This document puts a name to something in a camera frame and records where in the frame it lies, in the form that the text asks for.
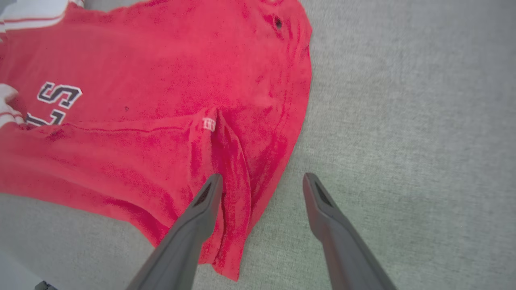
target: red fabric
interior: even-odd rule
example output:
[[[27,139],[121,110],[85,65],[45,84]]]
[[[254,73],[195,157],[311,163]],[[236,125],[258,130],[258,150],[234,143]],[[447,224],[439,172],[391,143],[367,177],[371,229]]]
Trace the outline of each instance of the red fabric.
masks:
[[[238,279],[308,102],[311,27],[296,0],[174,0],[109,13],[67,8],[7,31],[0,83],[23,116],[0,128],[0,191],[136,226],[156,246],[213,173],[224,194],[199,263]],[[80,88],[69,108],[47,82]],[[215,130],[205,119],[216,121]]]

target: white logo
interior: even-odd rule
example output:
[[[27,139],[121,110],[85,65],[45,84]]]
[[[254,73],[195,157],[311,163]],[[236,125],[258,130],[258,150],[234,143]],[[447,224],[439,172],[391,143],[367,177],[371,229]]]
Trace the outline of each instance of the white logo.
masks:
[[[202,120],[204,121],[203,128],[208,129],[212,132],[215,131],[215,120],[211,118],[202,118]]]

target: gray floor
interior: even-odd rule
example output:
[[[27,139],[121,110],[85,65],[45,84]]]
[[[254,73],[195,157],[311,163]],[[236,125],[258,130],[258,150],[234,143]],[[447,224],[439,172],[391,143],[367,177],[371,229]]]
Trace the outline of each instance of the gray floor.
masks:
[[[301,2],[313,26],[301,136],[239,282],[201,266],[195,289],[330,288],[306,171],[400,290],[515,289],[516,3]],[[152,251],[126,223],[7,195],[0,232],[3,250],[61,290],[123,289]]]

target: red garment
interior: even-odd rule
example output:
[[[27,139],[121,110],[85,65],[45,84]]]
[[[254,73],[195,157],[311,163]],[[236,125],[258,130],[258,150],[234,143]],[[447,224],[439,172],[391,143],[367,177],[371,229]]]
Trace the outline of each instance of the red garment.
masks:
[[[307,107],[301,5],[161,0],[104,13],[69,4],[60,17],[3,37],[0,83],[18,91],[9,105],[26,124],[0,127],[0,192],[128,221],[156,246],[221,173],[199,263],[237,280]]]

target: gray fabric surface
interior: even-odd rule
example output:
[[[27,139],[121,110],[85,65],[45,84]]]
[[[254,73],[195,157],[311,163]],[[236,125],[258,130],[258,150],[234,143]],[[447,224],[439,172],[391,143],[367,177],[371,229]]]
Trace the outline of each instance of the gray fabric surface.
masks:
[[[301,136],[239,282],[200,266],[194,289],[330,289],[306,171],[400,290],[515,289],[516,3],[301,2],[313,26]],[[60,290],[123,289],[152,251],[127,223],[7,195],[0,233]]]

